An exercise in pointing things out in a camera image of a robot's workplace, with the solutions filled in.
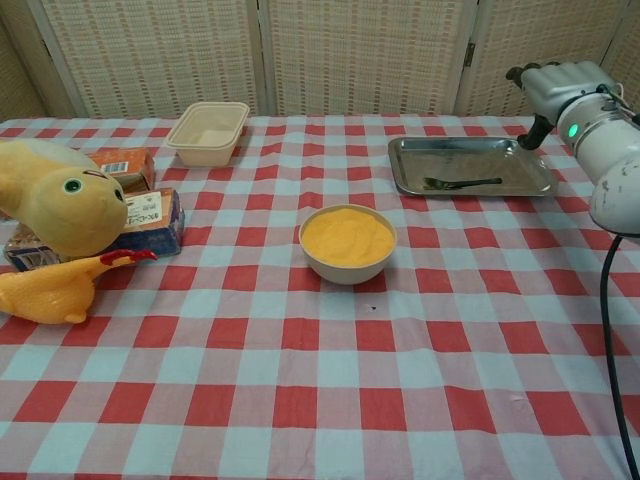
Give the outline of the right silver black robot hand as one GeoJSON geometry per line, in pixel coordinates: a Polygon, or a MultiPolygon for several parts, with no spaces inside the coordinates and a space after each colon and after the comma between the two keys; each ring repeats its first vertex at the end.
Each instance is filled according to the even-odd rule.
{"type": "Polygon", "coordinates": [[[505,78],[534,111],[533,126],[517,138],[525,150],[537,149],[556,130],[575,152],[587,133],[619,117],[614,81],[592,61],[528,63],[510,68],[505,78]]]}

